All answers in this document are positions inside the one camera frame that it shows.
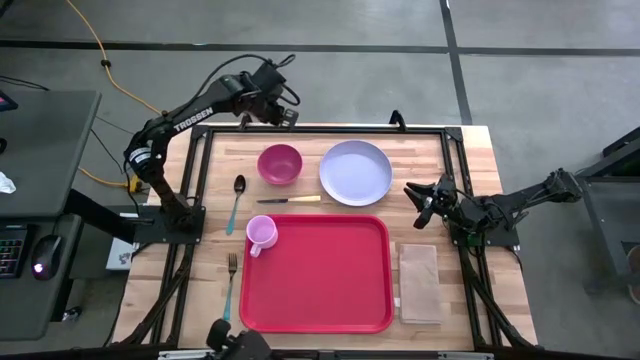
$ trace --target lavender plate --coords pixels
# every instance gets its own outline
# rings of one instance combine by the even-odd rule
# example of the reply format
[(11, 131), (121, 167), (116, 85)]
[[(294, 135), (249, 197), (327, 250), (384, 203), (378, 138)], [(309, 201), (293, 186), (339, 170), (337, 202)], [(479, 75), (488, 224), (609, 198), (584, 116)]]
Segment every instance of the lavender plate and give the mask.
[(382, 199), (391, 188), (393, 170), (387, 155), (366, 141), (335, 145), (322, 158), (320, 182), (336, 201), (366, 206)]

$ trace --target red tray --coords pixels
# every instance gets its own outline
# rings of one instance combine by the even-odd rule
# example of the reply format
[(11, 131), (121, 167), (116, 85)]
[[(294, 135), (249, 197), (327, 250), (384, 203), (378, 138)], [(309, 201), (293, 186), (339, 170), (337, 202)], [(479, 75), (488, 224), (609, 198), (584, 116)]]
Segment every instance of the red tray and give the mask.
[(278, 242), (249, 255), (240, 318), (266, 333), (377, 333), (393, 320), (389, 232), (369, 215), (269, 215)]

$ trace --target keyboard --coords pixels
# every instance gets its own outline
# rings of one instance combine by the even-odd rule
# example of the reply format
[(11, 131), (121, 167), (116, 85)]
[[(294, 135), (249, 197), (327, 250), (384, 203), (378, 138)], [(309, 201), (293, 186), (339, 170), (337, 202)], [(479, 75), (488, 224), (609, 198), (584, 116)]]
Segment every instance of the keyboard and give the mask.
[(35, 226), (0, 225), (0, 279), (20, 276)]

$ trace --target knife handle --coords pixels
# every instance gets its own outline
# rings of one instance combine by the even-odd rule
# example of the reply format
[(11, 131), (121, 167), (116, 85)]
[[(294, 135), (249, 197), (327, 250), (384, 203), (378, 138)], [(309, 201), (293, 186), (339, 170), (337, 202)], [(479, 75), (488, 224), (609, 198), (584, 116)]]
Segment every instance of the knife handle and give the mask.
[(313, 195), (313, 196), (298, 196), (295, 198), (290, 198), (288, 202), (292, 203), (292, 202), (320, 202), (322, 200), (322, 198), (320, 197), (320, 195)]

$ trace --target computer mouse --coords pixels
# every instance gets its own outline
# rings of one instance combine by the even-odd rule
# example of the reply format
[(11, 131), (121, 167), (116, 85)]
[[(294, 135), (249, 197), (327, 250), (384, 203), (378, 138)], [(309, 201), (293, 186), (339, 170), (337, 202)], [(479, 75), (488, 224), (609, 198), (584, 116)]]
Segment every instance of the computer mouse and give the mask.
[(31, 254), (31, 273), (38, 280), (49, 280), (56, 275), (60, 265), (62, 237), (46, 235), (38, 240)]

